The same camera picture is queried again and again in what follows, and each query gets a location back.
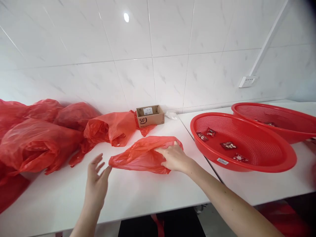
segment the sf logo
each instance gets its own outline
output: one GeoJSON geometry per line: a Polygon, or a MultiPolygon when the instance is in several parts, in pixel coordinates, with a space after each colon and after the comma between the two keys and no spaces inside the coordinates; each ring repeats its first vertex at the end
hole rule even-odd
{"type": "Polygon", "coordinates": [[[140,124],[145,124],[147,122],[147,118],[140,118],[139,122],[140,124]]]}

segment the forearm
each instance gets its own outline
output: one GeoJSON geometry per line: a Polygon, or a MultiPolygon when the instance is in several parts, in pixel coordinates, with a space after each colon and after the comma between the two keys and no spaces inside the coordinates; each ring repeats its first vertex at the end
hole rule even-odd
{"type": "Polygon", "coordinates": [[[70,237],[93,237],[100,211],[100,209],[84,204],[70,237]]]}
{"type": "Polygon", "coordinates": [[[256,209],[194,162],[186,174],[205,192],[218,213],[239,237],[282,236],[256,209]]]}

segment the white tissue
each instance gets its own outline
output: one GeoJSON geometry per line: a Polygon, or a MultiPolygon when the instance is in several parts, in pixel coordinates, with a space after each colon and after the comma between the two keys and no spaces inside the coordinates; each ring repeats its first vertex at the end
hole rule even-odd
{"type": "Polygon", "coordinates": [[[177,119],[178,119],[176,113],[172,113],[172,112],[167,111],[167,112],[165,112],[165,115],[166,115],[168,118],[170,118],[170,119],[174,119],[174,120],[177,120],[177,119]]]}

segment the floor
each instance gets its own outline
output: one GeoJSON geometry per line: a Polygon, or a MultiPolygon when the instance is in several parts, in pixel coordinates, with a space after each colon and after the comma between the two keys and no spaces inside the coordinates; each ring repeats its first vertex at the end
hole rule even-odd
{"type": "Polygon", "coordinates": [[[206,237],[236,237],[212,204],[198,215],[206,237]]]}
{"type": "MultiPolygon", "coordinates": [[[[204,207],[198,218],[206,237],[236,237],[212,204],[204,207]]],[[[96,228],[95,237],[117,237],[119,225],[120,222],[100,224],[96,228]]],[[[70,234],[71,230],[64,231],[63,237],[69,237],[70,234]]],[[[55,235],[50,234],[42,237],[55,237],[55,235]]]]}

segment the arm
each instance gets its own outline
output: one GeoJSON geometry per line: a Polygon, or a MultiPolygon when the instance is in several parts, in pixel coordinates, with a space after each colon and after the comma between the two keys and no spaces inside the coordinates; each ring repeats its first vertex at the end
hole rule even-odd
{"type": "Polygon", "coordinates": [[[94,236],[95,227],[108,190],[108,178],[112,170],[112,167],[108,166],[101,175],[98,175],[98,172],[105,164],[102,162],[98,166],[101,160],[102,154],[98,155],[89,164],[85,202],[70,237],[94,236]]]}
{"type": "Polygon", "coordinates": [[[177,142],[167,149],[156,149],[166,161],[161,165],[188,175],[207,195],[218,213],[239,237],[283,236],[256,209],[186,156],[177,142]]]}

